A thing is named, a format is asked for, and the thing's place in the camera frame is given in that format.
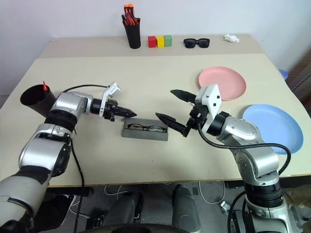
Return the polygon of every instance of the red block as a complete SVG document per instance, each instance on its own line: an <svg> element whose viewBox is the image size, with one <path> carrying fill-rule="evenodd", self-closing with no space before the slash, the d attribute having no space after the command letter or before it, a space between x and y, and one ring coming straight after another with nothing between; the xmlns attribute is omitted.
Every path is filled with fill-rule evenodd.
<svg viewBox="0 0 311 233"><path fill-rule="evenodd" d="M148 46L150 48L155 48L156 47L156 37L155 36L149 36L148 37Z"/></svg>

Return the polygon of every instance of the black pen holder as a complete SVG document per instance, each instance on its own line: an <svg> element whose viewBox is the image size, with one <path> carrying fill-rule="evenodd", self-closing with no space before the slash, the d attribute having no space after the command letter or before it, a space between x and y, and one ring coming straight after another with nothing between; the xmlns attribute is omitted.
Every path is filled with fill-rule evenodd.
<svg viewBox="0 0 311 233"><path fill-rule="evenodd" d="M123 22L128 44L132 49L138 49L140 47L140 18L138 18L138 22L139 24L134 26L125 25Z"/></svg>
<svg viewBox="0 0 311 233"><path fill-rule="evenodd" d="M56 101L55 96L50 91L43 91L43 85L36 85L28 88L20 97L20 102L47 117L50 109Z"/></svg>

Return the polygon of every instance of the beige table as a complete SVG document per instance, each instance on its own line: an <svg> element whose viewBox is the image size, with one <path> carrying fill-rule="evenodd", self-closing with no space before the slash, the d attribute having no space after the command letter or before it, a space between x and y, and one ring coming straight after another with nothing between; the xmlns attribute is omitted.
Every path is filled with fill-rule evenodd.
<svg viewBox="0 0 311 233"><path fill-rule="evenodd" d="M310 174L311 120L258 43L248 35L239 35L241 42L237 44L225 42L221 36L209 36L209 49L189 50L182 46L186 37L174 36L173 47L160 49L147 48L146 38L142 38L138 50L130 49L121 37L51 42L0 110L0 178L17 171L21 149L44 121L19 102L28 87L44 80L58 95L74 85L108 85L116 81L122 89L114 98L119 106L130 108L140 118L156 119L155 112L159 112L186 123L192 106L177 99L170 90L198 92L198 75L211 66L232 68L247 83L245 94L223 102L221 110L241 117L249 105L267 103L285 110L298 122L305 143L293 154L283 176ZM103 90L88 87L80 91L100 98ZM231 152L209 146L197 131L184 138L169 130L168 142L160 142L122 138L122 127L122 118L110 122L96 115L81 117L74 145L87 185L241 178ZM281 166L285 156L279 158ZM51 186L80 183L72 158L66 172L51 180Z"/></svg>

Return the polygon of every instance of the blue object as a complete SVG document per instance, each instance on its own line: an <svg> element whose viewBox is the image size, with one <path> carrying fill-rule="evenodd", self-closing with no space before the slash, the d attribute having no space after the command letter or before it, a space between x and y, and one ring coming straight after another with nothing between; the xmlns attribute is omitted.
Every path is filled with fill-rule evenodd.
<svg viewBox="0 0 311 233"><path fill-rule="evenodd" d="M279 71L280 71L280 73L283 75L284 80L287 80L287 78L288 78L288 73L287 73L285 70L283 70L283 69L279 69Z"/></svg>
<svg viewBox="0 0 311 233"><path fill-rule="evenodd" d="M303 134L298 123L283 110L268 104L255 104L243 113L243 119L254 123L267 143L285 145L291 153L299 151L303 144ZM278 154L286 154L274 147Z"/></svg>

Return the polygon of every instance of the green block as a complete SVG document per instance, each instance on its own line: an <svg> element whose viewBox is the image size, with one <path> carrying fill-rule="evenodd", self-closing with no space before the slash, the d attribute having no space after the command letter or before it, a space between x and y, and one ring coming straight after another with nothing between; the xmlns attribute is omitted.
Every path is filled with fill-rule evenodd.
<svg viewBox="0 0 311 233"><path fill-rule="evenodd" d="M172 46L172 36L171 35L165 35L164 40L165 40L165 44L164 44L165 47Z"/></svg>

